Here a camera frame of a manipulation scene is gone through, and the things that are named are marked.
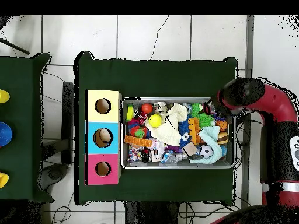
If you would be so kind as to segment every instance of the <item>green table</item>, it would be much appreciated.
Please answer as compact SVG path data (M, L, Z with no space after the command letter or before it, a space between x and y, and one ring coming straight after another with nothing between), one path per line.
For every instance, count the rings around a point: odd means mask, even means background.
M33 58L0 57L0 89L11 98L0 104L0 122L13 132L9 144L0 149L0 172L9 181L0 189L0 200L52 202L38 187L41 165L41 73L50 54Z
M234 58L180 62L96 60L90 52L81 52L74 62L75 146L79 146L79 156L75 155L75 187L79 184L76 203L223 200L231 205L233 169L123 169L118 185L85 185L84 91L117 90L123 97L211 97L235 78L236 67Z

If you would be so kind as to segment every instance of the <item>cube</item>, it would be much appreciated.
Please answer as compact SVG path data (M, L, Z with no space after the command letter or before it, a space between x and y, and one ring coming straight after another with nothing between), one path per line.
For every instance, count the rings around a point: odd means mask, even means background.
M118 154L120 153L120 124L118 122L88 122L87 153Z
M88 122L119 122L121 94L118 91L86 90Z
M85 184L88 186L115 185L121 176L119 154L85 155Z

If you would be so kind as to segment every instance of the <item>toy soccer ball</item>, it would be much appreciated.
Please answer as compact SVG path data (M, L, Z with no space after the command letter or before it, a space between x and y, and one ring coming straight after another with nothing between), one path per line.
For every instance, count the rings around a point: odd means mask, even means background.
M200 147L199 153L202 158L209 158L213 155L214 151L213 151L212 147L204 144L203 146Z

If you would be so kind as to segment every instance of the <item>white cloth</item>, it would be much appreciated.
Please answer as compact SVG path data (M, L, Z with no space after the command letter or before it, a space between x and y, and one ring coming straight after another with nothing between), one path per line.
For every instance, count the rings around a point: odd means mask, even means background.
M162 124L153 128L149 121L145 126L151 131L151 136L159 141L172 146L180 146L181 135L178 131L179 122L187 119L187 108L175 103L173 107L162 117Z

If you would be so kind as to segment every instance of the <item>blue plush toy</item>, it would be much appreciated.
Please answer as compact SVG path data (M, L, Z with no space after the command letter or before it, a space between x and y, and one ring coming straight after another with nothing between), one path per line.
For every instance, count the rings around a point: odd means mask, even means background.
M191 137L189 135L189 123L188 119L190 115L187 116L187 119L184 122L179 122L179 133L182 136L180 139L180 149L185 147L189 142L191 142Z
M220 145L220 148L222 150L222 157L227 155L227 147L225 145Z

